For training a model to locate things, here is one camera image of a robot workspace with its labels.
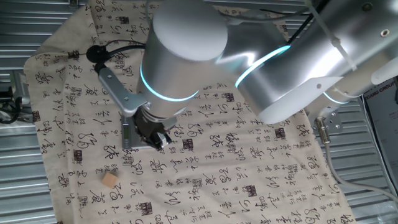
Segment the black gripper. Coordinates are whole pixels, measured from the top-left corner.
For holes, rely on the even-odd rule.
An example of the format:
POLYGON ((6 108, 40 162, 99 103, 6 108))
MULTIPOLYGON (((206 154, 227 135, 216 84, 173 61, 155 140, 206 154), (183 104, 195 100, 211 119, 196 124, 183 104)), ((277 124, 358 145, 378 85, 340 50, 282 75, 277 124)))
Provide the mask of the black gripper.
POLYGON ((137 132, 141 135, 141 139, 155 150, 163 149, 172 142, 172 139, 167 134, 170 128, 165 126, 165 121, 153 121, 150 114, 143 107, 136 111, 134 123, 137 132))

